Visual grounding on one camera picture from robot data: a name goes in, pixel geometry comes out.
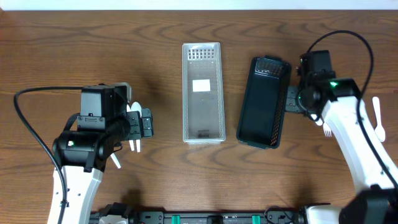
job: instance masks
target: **white sticker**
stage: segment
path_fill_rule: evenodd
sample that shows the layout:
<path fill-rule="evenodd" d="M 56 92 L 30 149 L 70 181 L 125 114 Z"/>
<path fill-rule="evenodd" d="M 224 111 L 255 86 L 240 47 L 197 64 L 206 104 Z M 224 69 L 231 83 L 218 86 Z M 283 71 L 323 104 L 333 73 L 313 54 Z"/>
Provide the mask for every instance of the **white sticker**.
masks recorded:
<path fill-rule="evenodd" d="M 210 91 L 210 80 L 192 80 L 193 91 Z"/>

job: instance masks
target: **black plastic tray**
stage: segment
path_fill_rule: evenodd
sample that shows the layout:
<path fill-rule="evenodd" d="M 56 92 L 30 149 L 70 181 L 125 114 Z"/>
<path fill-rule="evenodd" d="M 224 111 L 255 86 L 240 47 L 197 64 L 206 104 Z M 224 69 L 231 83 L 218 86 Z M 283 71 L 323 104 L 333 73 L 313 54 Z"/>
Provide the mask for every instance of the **black plastic tray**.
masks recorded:
<path fill-rule="evenodd" d="M 236 132 L 239 141 L 261 149 L 279 146 L 291 71 L 279 58 L 253 58 Z"/>

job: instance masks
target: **white spoon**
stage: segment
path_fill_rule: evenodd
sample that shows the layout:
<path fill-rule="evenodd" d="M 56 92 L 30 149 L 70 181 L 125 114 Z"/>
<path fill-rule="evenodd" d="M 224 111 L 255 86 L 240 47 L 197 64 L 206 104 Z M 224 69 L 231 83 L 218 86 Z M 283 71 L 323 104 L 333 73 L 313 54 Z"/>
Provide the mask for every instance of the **white spoon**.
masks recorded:
<path fill-rule="evenodd" d="M 376 114 L 377 126 L 374 130 L 380 142 L 384 142 L 386 140 L 386 131 L 381 125 L 381 112 L 380 112 L 380 100 L 378 97 L 374 96 L 372 98 L 374 113 Z"/>

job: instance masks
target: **fork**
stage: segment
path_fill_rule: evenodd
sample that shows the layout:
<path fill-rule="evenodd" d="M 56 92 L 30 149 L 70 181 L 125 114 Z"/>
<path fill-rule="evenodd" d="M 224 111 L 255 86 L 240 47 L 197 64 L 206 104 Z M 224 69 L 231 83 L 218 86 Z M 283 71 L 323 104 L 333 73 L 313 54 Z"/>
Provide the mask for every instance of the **fork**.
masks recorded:
<path fill-rule="evenodd" d="M 329 125 L 326 124 L 326 122 L 323 123 L 323 132 L 325 133 L 326 137 L 331 137 L 331 135 L 332 135 L 332 131 L 331 131 Z"/>

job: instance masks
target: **brown wooden surface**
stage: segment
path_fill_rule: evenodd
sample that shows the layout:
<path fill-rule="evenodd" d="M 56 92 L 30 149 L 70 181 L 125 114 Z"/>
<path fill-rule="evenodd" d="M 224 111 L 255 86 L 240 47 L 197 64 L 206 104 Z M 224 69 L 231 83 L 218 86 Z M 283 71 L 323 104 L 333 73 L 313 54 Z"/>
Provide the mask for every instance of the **brown wooden surface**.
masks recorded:
<path fill-rule="evenodd" d="M 286 114 L 276 150 L 257 150 L 235 138 L 250 61 L 276 55 L 299 64 L 299 55 L 336 29 L 359 32 L 376 64 L 366 103 L 381 99 L 384 147 L 398 152 L 398 12 L 4 12 L 0 17 L 0 223 L 46 223 L 53 165 L 17 117 L 13 94 L 37 86 L 128 82 L 133 98 L 154 114 L 155 136 L 142 153 L 118 153 L 100 185 L 93 210 L 125 202 L 166 210 L 263 210 L 269 205 L 344 205 L 354 196 L 348 166 L 333 138 L 308 119 Z M 218 146 L 182 141 L 182 44 L 220 42 L 227 138 Z M 329 49 L 339 77 L 362 86 L 369 67 L 365 47 L 339 35 Z M 291 84 L 299 78 L 292 74 Z M 22 96 L 21 108 L 51 146 L 67 118 L 80 109 L 79 92 Z"/>

